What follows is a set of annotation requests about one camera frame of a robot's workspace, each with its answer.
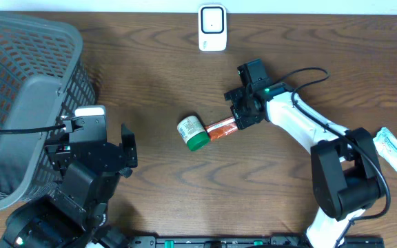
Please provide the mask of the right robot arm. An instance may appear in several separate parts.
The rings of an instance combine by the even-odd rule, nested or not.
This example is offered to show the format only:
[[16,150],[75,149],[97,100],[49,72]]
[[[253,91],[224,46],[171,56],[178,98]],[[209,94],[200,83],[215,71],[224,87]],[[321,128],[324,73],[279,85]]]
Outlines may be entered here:
[[366,220],[367,209],[389,189],[370,133],[337,125],[306,105],[284,83],[239,87],[224,95],[243,130],[262,120],[281,127],[311,156],[312,187],[319,206],[305,232],[309,247],[369,247],[368,240],[350,240],[349,228]]

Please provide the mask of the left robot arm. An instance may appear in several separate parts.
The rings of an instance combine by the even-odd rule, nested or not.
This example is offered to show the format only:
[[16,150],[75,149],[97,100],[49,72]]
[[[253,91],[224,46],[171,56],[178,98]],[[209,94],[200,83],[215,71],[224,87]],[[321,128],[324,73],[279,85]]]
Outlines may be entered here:
[[101,240],[108,202],[137,166],[135,135],[122,125],[121,143],[109,143],[103,115],[63,123],[65,132],[45,144],[62,179],[9,215],[0,247],[85,247]]

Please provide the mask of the teal tissue packet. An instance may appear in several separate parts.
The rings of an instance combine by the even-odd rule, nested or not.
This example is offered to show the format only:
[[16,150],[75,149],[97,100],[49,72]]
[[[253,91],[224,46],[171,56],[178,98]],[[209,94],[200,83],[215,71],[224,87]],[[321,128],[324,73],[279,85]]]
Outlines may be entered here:
[[382,127],[373,138],[378,154],[383,157],[397,173],[397,138],[386,128]]

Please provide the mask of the red chocolate bar wrapper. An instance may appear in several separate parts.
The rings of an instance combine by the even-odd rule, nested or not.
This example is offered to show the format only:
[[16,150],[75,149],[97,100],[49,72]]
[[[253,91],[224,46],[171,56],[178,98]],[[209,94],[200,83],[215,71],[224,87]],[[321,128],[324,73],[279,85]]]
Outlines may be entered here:
[[205,126],[205,131],[207,132],[210,140],[215,141],[219,138],[223,138],[224,136],[237,132],[238,126],[235,118],[229,117],[217,123]]

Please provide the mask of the white bottle green cap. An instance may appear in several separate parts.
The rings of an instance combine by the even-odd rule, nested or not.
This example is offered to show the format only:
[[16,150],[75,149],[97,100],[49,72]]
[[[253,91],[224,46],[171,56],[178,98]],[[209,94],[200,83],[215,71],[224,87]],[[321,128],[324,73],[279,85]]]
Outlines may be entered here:
[[201,149],[210,142],[210,137],[196,116],[184,118],[177,125],[177,130],[192,152]]

